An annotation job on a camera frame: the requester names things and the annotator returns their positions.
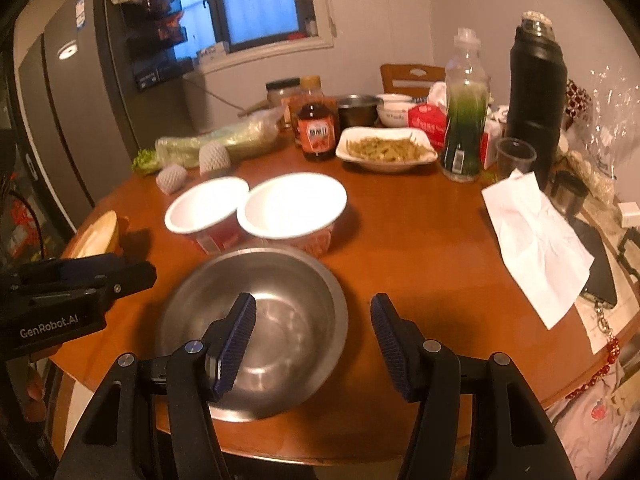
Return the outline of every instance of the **white square plate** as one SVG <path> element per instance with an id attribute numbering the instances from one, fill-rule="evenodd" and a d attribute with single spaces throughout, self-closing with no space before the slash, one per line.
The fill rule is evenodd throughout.
<path id="1" fill-rule="evenodd" d="M 410 162 L 385 162 L 382 160 L 376 162 L 350 155 L 347 151 L 347 141 L 350 140 L 357 142 L 365 139 L 366 137 L 377 137 L 379 139 L 389 140 L 411 139 L 413 142 L 420 146 L 424 146 L 429 151 L 419 160 L 412 160 Z M 340 142 L 335 149 L 335 155 L 340 158 L 340 160 L 354 162 L 367 170 L 377 171 L 379 173 L 401 173 L 402 171 L 409 171 L 419 164 L 431 164 L 438 160 L 438 154 L 429 142 L 429 137 L 427 137 L 427 134 L 424 131 L 418 130 L 417 128 L 365 128 L 362 126 L 347 128 L 340 136 Z"/>

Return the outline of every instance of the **round table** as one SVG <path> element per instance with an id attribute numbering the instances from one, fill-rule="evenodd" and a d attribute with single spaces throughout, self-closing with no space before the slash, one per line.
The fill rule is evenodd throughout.
<path id="1" fill-rule="evenodd" d="M 417 405 L 405 403 L 393 389 L 382 360 L 369 319 L 377 292 L 386 292 L 400 316 L 415 321 L 425 337 L 457 354 L 510 355 L 545 407 L 604 364 L 604 352 L 592 355 L 575 308 L 551 330 L 545 328 L 504 267 L 482 184 L 450 182 L 436 164 L 406 174 L 373 174 L 337 159 L 311 163 L 293 146 L 244 161 L 234 174 L 253 187 L 294 171 L 330 175 L 347 190 L 347 208 L 321 258 L 347 299 L 346 344 L 332 375 L 301 406 L 256 422 L 215 421 L 223 450 L 309 464 L 380 462 L 404 454 Z M 191 185 L 200 181 L 196 177 Z M 132 176 L 84 222 L 82 229 L 113 209 L 126 224 L 120 241 L 125 256 L 146 258 L 158 271 L 151 290 L 113 305 L 106 329 L 66 343 L 53 357 L 93 391 L 123 352 L 155 357 L 164 302 L 206 259 L 193 242 L 165 228 L 164 212 L 174 198 L 162 194 L 152 176 Z M 621 343 L 639 325 L 636 316 L 619 335 Z M 467 397 L 460 438 L 470 430 Z M 163 403 L 158 426 L 168 430 Z"/>

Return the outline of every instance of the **orange bottle label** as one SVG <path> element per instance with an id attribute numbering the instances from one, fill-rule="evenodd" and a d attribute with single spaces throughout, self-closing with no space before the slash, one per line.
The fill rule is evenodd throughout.
<path id="1" fill-rule="evenodd" d="M 334 118 L 298 120 L 302 150 L 307 153 L 324 153 L 335 148 Z"/>

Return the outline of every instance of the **metal bowl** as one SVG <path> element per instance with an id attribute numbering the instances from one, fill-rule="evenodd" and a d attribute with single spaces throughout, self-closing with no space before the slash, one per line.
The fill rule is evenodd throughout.
<path id="1" fill-rule="evenodd" d="M 175 291 L 158 355 L 201 338 L 240 292 L 255 297 L 254 332 L 233 389 L 209 405 L 213 418 L 232 422 L 286 412 L 313 395 L 334 370 L 348 325 L 340 284 L 323 264 L 291 248 L 242 248 L 204 263 Z"/>
<path id="2" fill-rule="evenodd" d="M 378 118 L 376 107 L 382 99 L 371 95 L 345 95 L 337 98 L 340 129 L 373 126 Z"/>

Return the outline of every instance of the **clear plastic wrap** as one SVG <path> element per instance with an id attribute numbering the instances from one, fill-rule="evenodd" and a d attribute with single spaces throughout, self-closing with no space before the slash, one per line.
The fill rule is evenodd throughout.
<path id="1" fill-rule="evenodd" d="M 637 133 L 640 88 L 607 67 L 591 72 L 590 110 L 567 131 L 571 168 L 591 193 L 607 205 L 615 196 L 616 168 L 640 145 Z"/>
<path id="2" fill-rule="evenodd" d="M 284 107 L 261 110 L 244 121 L 197 137 L 161 137 L 156 140 L 158 159 L 163 167 L 179 164 L 184 168 L 197 168 L 200 148 L 211 140 L 222 144 L 232 160 L 263 155 L 278 139 L 278 121 L 283 114 Z"/>

